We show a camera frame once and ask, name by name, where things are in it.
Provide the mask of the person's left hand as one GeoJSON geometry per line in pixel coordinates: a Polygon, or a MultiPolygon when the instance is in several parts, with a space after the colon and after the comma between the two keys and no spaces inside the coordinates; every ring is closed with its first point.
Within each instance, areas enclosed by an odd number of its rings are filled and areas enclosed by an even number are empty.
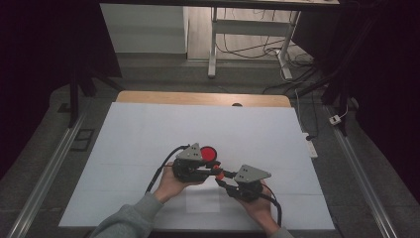
{"type": "Polygon", "coordinates": [[[159,185],[154,191],[154,197],[160,203],[166,203],[191,185],[197,185],[197,182],[180,181],[174,176],[172,162],[169,162],[163,167],[159,185]]]}

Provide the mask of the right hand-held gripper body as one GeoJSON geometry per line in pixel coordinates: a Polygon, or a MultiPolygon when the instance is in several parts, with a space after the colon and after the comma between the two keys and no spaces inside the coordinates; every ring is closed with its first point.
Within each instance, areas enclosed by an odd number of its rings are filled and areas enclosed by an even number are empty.
{"type": "Polygon", "coordinates": [[[271,173],[269,172],[249,165],[242,165],[233,177],[238,186],[231,191],[231,196],[245,202],[254,201],[263,191],[261,180],[270,177],[271,173]]]}

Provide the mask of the white power strip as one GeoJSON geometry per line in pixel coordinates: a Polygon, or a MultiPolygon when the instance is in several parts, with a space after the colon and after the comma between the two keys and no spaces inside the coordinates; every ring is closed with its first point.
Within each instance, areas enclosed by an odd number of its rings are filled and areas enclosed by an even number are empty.
{"type": "Polygon", "coordinates": [[[312,137],[308,133],[303,133],[303,137],[304,137],[304,140],[306,141],[309,156],[312,159],[317,158],[318,154],[317,154],[316,149],[315,149],[315,147],[312,143],[312,137]]]}

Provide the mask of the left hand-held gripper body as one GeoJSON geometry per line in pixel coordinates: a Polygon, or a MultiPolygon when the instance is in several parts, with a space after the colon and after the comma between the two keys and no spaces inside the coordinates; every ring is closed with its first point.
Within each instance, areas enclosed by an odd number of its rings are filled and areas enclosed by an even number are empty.
{"type": "Polygon", "coordinates": [[[182,182],[204,182],[209,176],[199,175],[197,170],[208,162],[202,159],[198,143],[188,146],[175,156],[172,164],[174,176],[182,182]]]}

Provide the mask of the white cabinet panel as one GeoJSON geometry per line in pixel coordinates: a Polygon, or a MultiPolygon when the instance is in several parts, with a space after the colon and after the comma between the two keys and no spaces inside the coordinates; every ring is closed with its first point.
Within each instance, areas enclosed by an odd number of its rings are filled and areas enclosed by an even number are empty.
{"type": "Polygon", "coordinates": [[[101,3],[100,8],[116,53],[187,53],[186,7],[101,3]]]}

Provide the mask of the black floor plate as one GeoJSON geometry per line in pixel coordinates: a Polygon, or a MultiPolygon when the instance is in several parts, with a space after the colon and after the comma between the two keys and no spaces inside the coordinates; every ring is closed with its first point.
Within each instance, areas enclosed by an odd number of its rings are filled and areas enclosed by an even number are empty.
{"type": "Polygon", "coordinates": [[[80,129],[77,132],[70,149],[74,152],[86,152],[92,142],[94,132],[94,129],[80,129]]]}

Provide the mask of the white desk frame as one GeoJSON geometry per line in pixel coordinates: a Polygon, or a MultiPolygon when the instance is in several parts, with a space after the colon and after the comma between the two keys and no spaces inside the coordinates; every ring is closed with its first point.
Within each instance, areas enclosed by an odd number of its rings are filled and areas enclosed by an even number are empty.
{"type": "Polygon", "coordinates": [[[218,8],[211,8],[211,46],[209,52],[208,77],[216,75],[216,38],[218,35],[241,35],[241,36],[267,36],[281,37],[283,43],[280,50],[275,50],[276,58],[280,64],[280,72],[285,79],[291,79],[292,74],[286,62],[288,47],[298,22],[300,12],[291,11],[287,22],[265,22],[218,19],[218,8]]]}

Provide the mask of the white paper sheet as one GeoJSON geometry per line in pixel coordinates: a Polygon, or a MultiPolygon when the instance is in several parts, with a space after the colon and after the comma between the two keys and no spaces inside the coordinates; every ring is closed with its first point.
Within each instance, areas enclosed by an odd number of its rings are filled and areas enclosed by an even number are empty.
{"type": "Polygon", "coordinates": [[[215,213],[220,211],[219,186],[213,179],[186,189],[187,213],[215,213]]]}

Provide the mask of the wooden table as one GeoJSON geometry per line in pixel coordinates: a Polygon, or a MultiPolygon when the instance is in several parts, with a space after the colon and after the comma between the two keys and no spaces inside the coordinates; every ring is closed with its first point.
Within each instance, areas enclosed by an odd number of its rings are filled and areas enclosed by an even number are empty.
{"type": "Polygon", "coordinates": [[[157,103],[176,105],[215,105],[243,107],[287,107],[291,104],[284,95],[256,95],[232,93],[121,91],[116,99],[124,103],[157,103]]]}

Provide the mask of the dark curtain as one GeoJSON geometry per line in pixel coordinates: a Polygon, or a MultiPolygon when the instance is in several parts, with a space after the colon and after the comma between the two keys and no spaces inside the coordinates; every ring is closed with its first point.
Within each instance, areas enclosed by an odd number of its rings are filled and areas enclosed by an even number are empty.
{"type": "MultiPolygon", "coordinates": [[[[340,11],[300,14],[293,42],[320,64],[340,44],[340,11]]],[[[420,200],[420,0],[388,0],[356,55],[357,120],[420,200]]]]}
{"type": "Polygon", "coordinates": [[[0,0],[0,179],[41,123],[56,89],[119,77],[101,0],[0,0]]]}

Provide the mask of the aluminium rail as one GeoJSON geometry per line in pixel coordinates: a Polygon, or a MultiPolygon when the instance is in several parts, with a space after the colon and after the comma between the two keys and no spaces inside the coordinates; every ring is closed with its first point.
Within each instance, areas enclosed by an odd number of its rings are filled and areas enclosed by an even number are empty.
{"type": "Polygon", "coordinates": [[[357,156],[349,138],[345,136],[337,125],[332,126],[334,134],[340,144],[356,181],[364,195],[365,201],[383,238],[398,238],[397,232],[376,194],[359,157],[357,156]]]}
{"type": "Polygon", "coordinates": [[[64,131],[43,173],[29,195],[6,238],[25,238],[43,204],[53,181],[78,133],[87,112],[83,110],[74,124],[64,131]]]}

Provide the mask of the black stand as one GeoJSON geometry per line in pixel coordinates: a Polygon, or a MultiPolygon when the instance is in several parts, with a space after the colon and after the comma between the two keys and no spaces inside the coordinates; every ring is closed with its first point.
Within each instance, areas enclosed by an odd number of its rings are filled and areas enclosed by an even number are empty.
{"type": "Polygon", "coordinates": [[[364,41],[388,0],[340,1],[341,18],[339,19],[338,29],[342,31],[344,38],[333,40],[334,44],[340,45],[329,57],[320,61],[320,64],[328,67],[330,71],[314,84],[296,91],[293,98],[297,99],[321,86],[327,86],[321,96],[321,101],[324,105],[332,105],[336,99],[339,99],[338,116],[341,121],[335,124],[335,127],[344,136],[347,136],[346,116],[349,112],[348,99],[352,70],[357,61],[356,55],[361,51],[364,41]]]}
{"type": "Polygon", "coordinates": [[[124,87],[118,84],[116,81],[106,76],[104,73],[99,72],[92,66],[76,65],[73,68],[73,73],[70,77],[69,92],[70,92],[70,120],[68,127],[73,128],[79,118],[79,102],[78,102],[78,90],[81,90],[87,97],[93,97],[96,95],[97,88],[93,82],[93,79],[97,78],[104,82],[111,88],[121,92],[124,87]]]}

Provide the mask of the person's right hand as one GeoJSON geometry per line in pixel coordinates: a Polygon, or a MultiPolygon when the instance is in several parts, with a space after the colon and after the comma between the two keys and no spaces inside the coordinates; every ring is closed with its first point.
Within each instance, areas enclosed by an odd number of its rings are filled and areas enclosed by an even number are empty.
{"type": "Polygon", "coordinates": [[[264,231],[267,237],[280,229],[280,226],[271,216],[270,202],[264,198],[258,198],[252,202],[238,202],[245,208],[248,215],[264,231]]]}

